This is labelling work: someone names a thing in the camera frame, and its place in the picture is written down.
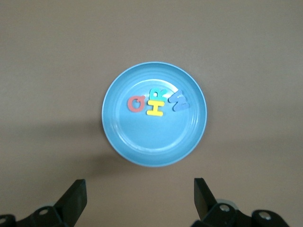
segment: blue plate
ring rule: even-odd
[[[121,73],[102,106],[105,134],[114,149],[142,166],[167,166],[201,140],[207,119],[199,85],[184,70],[146,62]]]

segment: foam letter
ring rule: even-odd
[[[167,90],[160,90],[160,88],[153,88],[150,91],[150,100],[156,100],[156,101],[166,101],[166,98],[163,97],[167,93]]]
[[[184,110],[189,108],[189,104],[186,102],[185,97],[182,95],[182,91],[178,90],[171,97],[169,97],[170,103],[176,103],[172,108],[174,111]]]
[[[127,101],[127,106],[128,106],[128,109],[132,112],[140,112],[143,110],[144,108],[144,99],[145,99],[145,96],[133,96],[133,97],[130,97]],[[136,100],[138,103],[140,103],[140,106],[139,108],[134,108],[133,107],[133,101]]]
[[[162,101],[155,101],[155,100],[148,100],[147,104],[153,106],[152,110],[148,110],[146,112],[147,115],[158,116],[158,117],[162,117],[163,116],[163,112],[159,111],[158,107],[159,106],[164,106],[164,102],[162,102]]]

